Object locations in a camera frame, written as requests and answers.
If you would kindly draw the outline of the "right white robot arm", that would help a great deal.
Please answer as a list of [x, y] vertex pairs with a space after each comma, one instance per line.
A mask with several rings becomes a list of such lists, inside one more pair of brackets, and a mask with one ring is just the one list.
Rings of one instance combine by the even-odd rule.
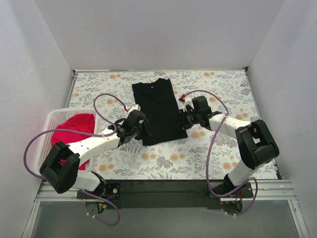
[[180, 109], [181, 124], [184, 129], [193, 125], [222, 133], [236, 139], [241, 160], [237, 166], [225, 175], [223, 182], [216, 187], [209, 187], [212, 195], [217, 197], [235, 197], [242, 191], [242, 186], [264, 164], [279, 156], [279, 148], [266, 123], [244, 121], [227, 117], [224, 113], [212, 111], [204, 96], [187, 100], [185, 95], [179, 98], [183, 108]]

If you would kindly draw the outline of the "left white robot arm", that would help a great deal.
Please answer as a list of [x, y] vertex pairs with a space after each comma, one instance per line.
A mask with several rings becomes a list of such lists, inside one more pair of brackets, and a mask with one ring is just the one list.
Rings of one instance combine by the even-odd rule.
[[56, 143], [39, 172], [57, 193], [71, 188], [88, 191], [94, 198], [101, 198], [106, 192], [106, 180], [94, 171], [79, 170], [92, 157], [129, 143], [132, 139], [142, 140], [149, 136], [146, 115], [132, 110], [126, 119], [120, 119], [97, 136], [64, 144]]

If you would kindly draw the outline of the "black t shirt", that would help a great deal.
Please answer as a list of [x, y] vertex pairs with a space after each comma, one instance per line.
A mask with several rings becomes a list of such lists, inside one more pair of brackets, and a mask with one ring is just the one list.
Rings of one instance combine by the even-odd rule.
[[135, 103], [148, 120], [150, 136], [143, 139], [144, 146], [152, 146], [187, 138], [181, 126], [179, 107], [170, 79], [159, 78], [152, 83], [132, 85]]

